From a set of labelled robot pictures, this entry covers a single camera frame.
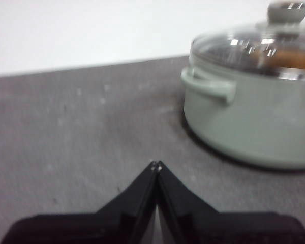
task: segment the cooking pot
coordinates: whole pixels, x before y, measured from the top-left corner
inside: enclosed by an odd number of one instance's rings
[[[268,21],[200,35],[182,70],[186,120],[205,143],[247,163],[305,168],[305,3]]]

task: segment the black device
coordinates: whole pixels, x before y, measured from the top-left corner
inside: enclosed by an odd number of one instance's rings
[[[98,212],[22,219],[2,244],[151,243],[156,206],[165,244],[305,244],[305,229],[296,218],[275,212],[217,212],[162,162],[151,162]]]

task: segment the white wall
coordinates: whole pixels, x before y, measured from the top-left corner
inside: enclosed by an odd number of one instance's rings
[[[188,54],[269,0],[0,0],[0,76]]]

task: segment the concrete countertop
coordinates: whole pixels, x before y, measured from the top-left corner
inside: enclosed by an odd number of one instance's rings
[[[305,226],[305,172],[242,165],[189,130],[179,80],[187,63],[0,78],[0,240],[19,218],[97,211],[151,159],[219,211],[276,211]]]

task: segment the pot lid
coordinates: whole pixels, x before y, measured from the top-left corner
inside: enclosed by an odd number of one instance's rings
[[[199,36],[191,53],[206,62],[280,79],[305,80],[305,2],[273,3],[268,21],[213,37]]]

